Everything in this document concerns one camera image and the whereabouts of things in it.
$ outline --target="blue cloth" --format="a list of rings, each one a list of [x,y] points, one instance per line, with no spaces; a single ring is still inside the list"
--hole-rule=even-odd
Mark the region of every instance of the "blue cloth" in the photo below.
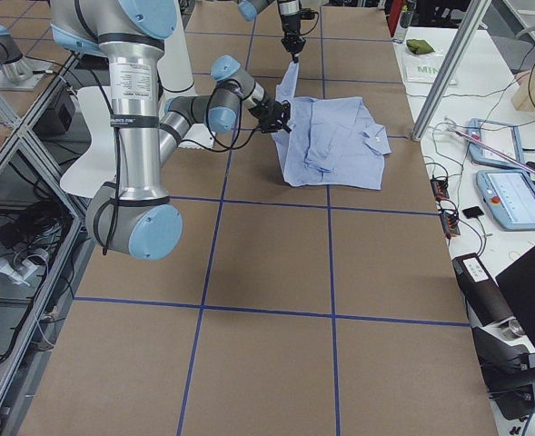
[[[384,126],[360,97],[294,97],[298,73],[299,64],[290,63],[276,91],[278,101],[292,104],[292,132],[272,134],[285,182],[381,189],[384,155],[391,152]]]

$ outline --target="light blue shirt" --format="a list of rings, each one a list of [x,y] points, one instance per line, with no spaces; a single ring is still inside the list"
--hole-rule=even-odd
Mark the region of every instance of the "light blue shirt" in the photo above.
[[[299,64],[290,63],[276,91],[278,101],[292,105],[292,132],[272,134],[285,182],[381,189],[384,155],[391,152],[384,126],[360,97],[294,97],[298,73]]]

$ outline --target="green cloth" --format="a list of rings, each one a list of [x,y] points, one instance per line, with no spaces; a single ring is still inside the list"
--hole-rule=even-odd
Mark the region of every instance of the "green cloth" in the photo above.
[[[408,39],[406,41],[406,46],[409,47],[409,50],[415,55],[426,55],[434,52],[434,48],[432,48],[424,39]]]

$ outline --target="white plug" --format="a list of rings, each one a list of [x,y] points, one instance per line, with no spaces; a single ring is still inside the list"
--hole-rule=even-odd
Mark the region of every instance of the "white plug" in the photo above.
[[[7,261],[5,258],[0,257],[0,273],[6,275],[9,279],[11,279],[11,282],[15,284],[23,284],[25,286],[29,286],[29,283],[25,281],[25,277],[23,277],[18,271],[16,271],[9,261]]]

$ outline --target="tablet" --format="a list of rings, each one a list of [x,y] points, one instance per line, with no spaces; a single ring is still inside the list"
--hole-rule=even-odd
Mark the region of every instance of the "tablet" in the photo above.
[[[535,186],[525,171],[478,171],[476,182],[504,230],[535,230]]]
[[[521,147],[520,130],[517,126],[473,118],[469,121],[468,127],[468,135],[476,137],[485,145],[512,157],[518,162],[525,162],[523,148]],[[469,156],[476,164],[498,168],[516,168],[513,163],[479,147],[475,143],[469,144]]]

